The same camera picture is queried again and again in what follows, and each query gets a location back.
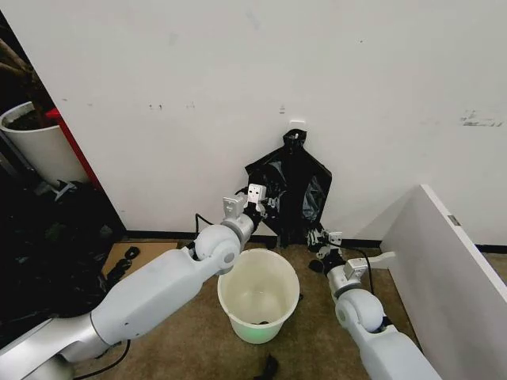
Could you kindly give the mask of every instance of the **wall stain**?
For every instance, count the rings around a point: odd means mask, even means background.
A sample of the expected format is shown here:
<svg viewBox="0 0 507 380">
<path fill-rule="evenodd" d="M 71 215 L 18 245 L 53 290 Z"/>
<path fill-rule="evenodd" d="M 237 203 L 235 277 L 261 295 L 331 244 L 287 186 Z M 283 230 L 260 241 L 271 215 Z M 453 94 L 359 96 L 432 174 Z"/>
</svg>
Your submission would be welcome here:
<svg viewBox="0 0 507 380">
<path fill-rule="evenodd" d="M 255 30 L 258 31 L 261 28 L 261 22 L 255 17 L 254 13 L 250 9 L 245 12 L 245 16 Z"/>
<path fill-rule="evenodd" d="M 180 38 L 180 36 L 177 33 L 169 33 L 169 46 L 174 46 L 178 38 Z"/>
<path fill-rule="evenodd" d="M 503 121 L 498 121 L 492 117 L 481 117 L 480 112 L 472 109 L 471 111 L 465 110 L 465 116 L 459 118 L 464 127 L 501 127 Z"/>
</svg>

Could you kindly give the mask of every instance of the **black plastic bag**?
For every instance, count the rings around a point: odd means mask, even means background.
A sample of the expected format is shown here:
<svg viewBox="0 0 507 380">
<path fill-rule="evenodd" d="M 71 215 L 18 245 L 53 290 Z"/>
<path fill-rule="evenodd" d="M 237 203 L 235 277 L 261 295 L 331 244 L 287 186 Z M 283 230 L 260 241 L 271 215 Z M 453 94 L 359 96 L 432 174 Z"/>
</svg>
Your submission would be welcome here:
<svg viewBox="0 0 507 380">
<path fill-rule="evenodd" d="M 306 244 L 309 230 L 322 228 L 320 218 L 332 175 L 303 148 L 307 133 L 293 129 L 284 146 L 245 167 L 249 184 L 266 187 L 265 224 L 280 236 L 280 244 Z"/>
<path fill-rule="evenodd" d="M 74 183 L 57 200 L 2 177 L 0 348 L 50 317 L 91 311 L 108 292 L 101 268 L 123 226 L 106 195 Z"/>
</svg>

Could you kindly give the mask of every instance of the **floor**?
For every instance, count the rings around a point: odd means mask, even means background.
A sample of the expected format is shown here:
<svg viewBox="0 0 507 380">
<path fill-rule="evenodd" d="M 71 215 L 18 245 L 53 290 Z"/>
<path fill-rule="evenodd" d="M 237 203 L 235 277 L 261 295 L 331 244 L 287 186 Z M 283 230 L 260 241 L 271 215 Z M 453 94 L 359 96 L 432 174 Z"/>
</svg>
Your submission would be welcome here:
<svg viewBox="0 0 507 380">
<path fill-rule="evenodd" d="M 276 380 L 368 379 L 356 345 L 334 316 L 326 278 L 307 267 L 314 255 L 303 245 L 275 250 L 294 267 L 304 298 L 274 340 L 252 345 L 237 338 L 220 307 L 217 277 L 213 277 L 189 304 L 151 333 L 132 341 L 131 350 L 120 365 L 94 379 L 251 379 L 261 374 L 268 354 L 280 364 Z M 374 256 L 379 250 L 369 249 L 368 254 Z M 345 251 L 345 255 L 354 257 L 353 251 Z M 485 256 L 506 281 L 507 255 Z M 386 314 L 398 330 L 416 341 L 389 272 L 374 270 L 373 281 Z M 368 288 L 366 275 L 364 285 Z M 107 366 L 123 350 L 121 345 L 100 359 L 80 363 L 76 375 Z"/>
</svg>

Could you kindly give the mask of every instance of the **white panel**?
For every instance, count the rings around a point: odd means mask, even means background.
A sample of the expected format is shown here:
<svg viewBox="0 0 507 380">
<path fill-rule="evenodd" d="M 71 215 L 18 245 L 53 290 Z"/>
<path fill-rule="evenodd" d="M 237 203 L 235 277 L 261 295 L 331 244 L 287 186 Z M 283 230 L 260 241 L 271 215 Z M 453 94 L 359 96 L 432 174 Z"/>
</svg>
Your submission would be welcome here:
<svg viewBox="0 0 507 380">
<path fill-rule="evenodd" d="M 505 379 L 507 288 L 428 185 L 381 245 L 423 352 L 444 380 Z"/>
<path fill-rule="evenodd" d="M 129 229 L 220 220 L 243 166 L 302 119 L 344 238 L 382 238 L 427 182 L 476 243 L 507 244 L 507 2 L 0 7 Z"/>
</svg>

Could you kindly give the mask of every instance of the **white bucket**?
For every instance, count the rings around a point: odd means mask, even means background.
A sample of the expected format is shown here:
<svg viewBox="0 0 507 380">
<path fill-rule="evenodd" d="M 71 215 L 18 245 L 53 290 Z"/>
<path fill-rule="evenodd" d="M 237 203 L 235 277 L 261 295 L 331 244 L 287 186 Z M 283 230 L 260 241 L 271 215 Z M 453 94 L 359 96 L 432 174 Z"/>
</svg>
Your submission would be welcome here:
<svg viewBox="0 0 507 380">
<path fill-rule="evenodd" d="M 229 273 L 219 277 L 218 293 L 236 335 L 245 342 L 261 344 L 274 338 L 294 312 L 299 281 L 282 256 L 267 249 L 251 249 L 239 255 Z"/>
</svg>

